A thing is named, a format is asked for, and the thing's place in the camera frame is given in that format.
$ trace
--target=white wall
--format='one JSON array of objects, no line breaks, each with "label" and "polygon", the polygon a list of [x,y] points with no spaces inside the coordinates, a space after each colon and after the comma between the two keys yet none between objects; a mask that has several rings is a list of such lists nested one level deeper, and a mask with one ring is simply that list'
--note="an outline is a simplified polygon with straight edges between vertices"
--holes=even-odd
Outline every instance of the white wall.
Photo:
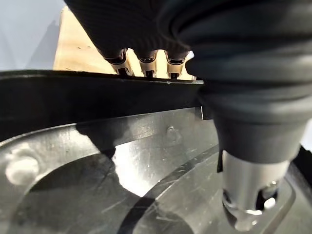
[{"label": "white wall", "polygon": [[63,0],[0,0],[0,70],[51,69]]}]

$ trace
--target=scratched plastic surface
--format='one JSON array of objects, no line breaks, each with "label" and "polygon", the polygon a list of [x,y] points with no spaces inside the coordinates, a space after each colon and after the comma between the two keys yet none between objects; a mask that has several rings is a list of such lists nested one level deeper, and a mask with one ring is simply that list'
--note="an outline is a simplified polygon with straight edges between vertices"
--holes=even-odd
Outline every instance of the scratched plastic surface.
[{"label": "scratched plastic surface", "polygon": [[[194,157],[143,197],[120,184],[115,156],[111,160],[100,154],[72,162],[32,189],[19,206],[9,233],[239,233],[223,211],[217,151],[214,146]],[[288,175],[291,183],[296,173]],[[290,233],[287,222],[296,223],[294,215],[312,214],[311,206],[303,203],[306,196],[297,190],[284,181],[276,207],[248,233]],[[305,226],[299,233],[309,233],[309,222],[302,223]]]}]

